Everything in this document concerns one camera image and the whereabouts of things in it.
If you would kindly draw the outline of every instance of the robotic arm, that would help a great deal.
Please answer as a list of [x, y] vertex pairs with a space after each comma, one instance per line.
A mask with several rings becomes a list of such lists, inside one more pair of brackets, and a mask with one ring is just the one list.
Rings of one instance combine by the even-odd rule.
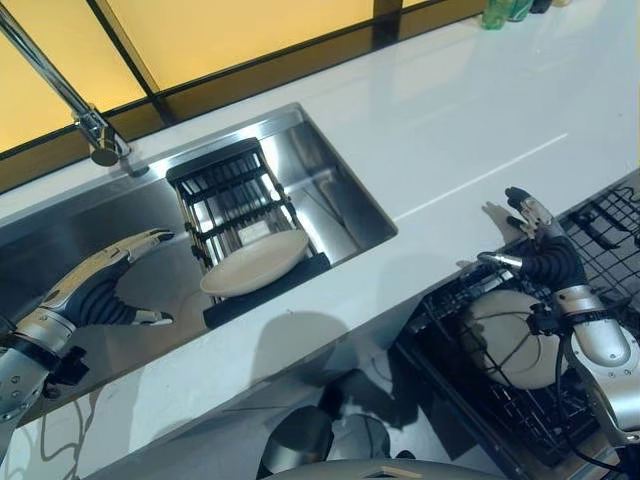
[[[172, 237], [169, 230], [149, 230], [95, 253], [58, 282], [15, 331], [0, 337], [0, 462], [45, 381], [69, 361], [61, 354], [77, 328], [172, 321], [166, 313], [131, 307], [115, 295], [116, 284], [129, 267]], [[72, 349], [71, 361], [83, 354]]]
[[640, 445], [640, 348], [588, 285], [571, 241], [540, 202], [519, 188], [508, 203], [526, 222], [508, 222], [534, 240], [535, 255], [518, 258], [484, 252], [478, 259], [519, 271], [553, 291], [558, 315], [534, 307], [534, 333], [564, 335], [564, 355], [584, 381], [590, 406], [613, 447]]

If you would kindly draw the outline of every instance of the stainless steel sink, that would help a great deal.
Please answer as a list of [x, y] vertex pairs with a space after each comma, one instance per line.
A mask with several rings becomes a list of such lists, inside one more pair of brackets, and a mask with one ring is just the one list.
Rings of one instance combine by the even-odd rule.
[[149, 160], [146, 174], [107, 184], [0, 227], [0, 319], [15, 321], [73, 266], [110, 243], [155, 227], [176, 238], [142, 259], [119, 285], [136, 306], [174, 315], [162, 327], [89, 327], [71, 344], [89, 353], [90, 373], [56, 400], [42, 400], [25, 420], [65, 403], [207, 331], [202, 312], [211, 299], [199, 291], [202, 275], [192, 256], [184, 218], [166, 171], [247, 138], [257, 138], [266, 161], [290, 197], [300, 223], [331, 264], [396, 234], [392, 222], [360, 185], [299, 105], [214, 133]]

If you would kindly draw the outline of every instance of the faucet spout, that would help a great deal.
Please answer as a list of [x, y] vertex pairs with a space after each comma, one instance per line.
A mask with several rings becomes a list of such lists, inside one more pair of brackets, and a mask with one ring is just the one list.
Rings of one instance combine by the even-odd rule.
[[131, 148], [115, 128], [71, 86], [9, 10], [0, 2], [0, 30], [38, 74], [71, 109], [76, 127], [91, 145], [91, 159], [102, 166], [115, 165]]

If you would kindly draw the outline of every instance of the dish rack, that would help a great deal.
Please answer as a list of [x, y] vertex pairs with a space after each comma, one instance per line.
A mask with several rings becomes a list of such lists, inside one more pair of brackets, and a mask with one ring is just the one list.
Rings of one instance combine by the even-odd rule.
[[[640, 176], [630, 179], [640, 180]], [[560, 221], [582, 258], [590, 284], [607, 308], [615, 311], [620, 322], [640, 338], [640, 198], [637, 193], [628, 182], [615, 185], [562, 216]], [[523, 255], [529, 248], [528, 242], [520, 242], [505, 251]], [[491, 425], [492, 430], [506, 439], [501, 442], [503, 445], [511, 442], [511, 445], [523, 446], [545, 468], [556, 466], [566, 460], [571, 451], [556, 413], [555, 386], [520, 390], [511, 385], [500, 365], [487, 354], [486, 345], [462, 321], [469, 305], [494, 289], [517, 290], [552, 305], [548, 288], [504, 269], [475, 265], [421, 300], [405, 329], [410, 335], [401, 336], [399, 344], [405, 354], [409, 352], [414, 364], [417, 357], [411, 352], [419, 351], [418, 357], [426, 356], [436, 372], [429, 380], [440, 384], [441, 393], [454, 403], [457, 398], [470, 406], [472, 416], [477, 414], [480, 423]], [[464, 335], [476, 338], [477, 348], [487, 358], [487, 368], [500, 372], [506, 386], [490, 380], [470, 359], [468, 344], [465, 347], [461, 341]], [[417, 350], [407, 345], [417, 346]], [[561, 397], [568, 417], [567, 432], [580, 444], [598, 430], [598, 424], [588, 408], [581, 381], [572, 369], [562, 376]], [[498, 449], [494, 441], [490, 441], [492, 450]], [[523, 475], [520, 466], [511, 471]]]
[[[191, 252], [203, 274], [262, 236], [294, 229], [304, 231], [256, 138], [174, 167], [167, 171], [166, 179], [178, 196]], [[307, 260], [287, 274], [287, 279], [263, 287], [255, 295], [243, 295], [242, 300], [212, 297], [214, 308], [226, 305], [206, 310], [205, 323], [209, 328], [220, 326], [328, 268], [326, 256], [318, 253], [310, 241]]]

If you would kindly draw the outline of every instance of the white dish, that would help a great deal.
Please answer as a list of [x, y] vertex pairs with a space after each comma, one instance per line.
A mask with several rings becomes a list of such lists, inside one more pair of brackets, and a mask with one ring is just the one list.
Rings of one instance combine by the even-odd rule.
[[470, 331], [463, 334], [463, 345], [473, 361], [502, 385], [532, 390], [555, 381], [559, 339], [532, 335], [527, 325], [530, 307], [536, 303], [540, 301], [524, 293], [495, 290], [469, 307], [465, 324]]
[[253, 292], [288, 273], [305, 256], [308, 245], [302, 230], [267, 235], [222, 260], [202, 277], [200, 288], [215, 297]]

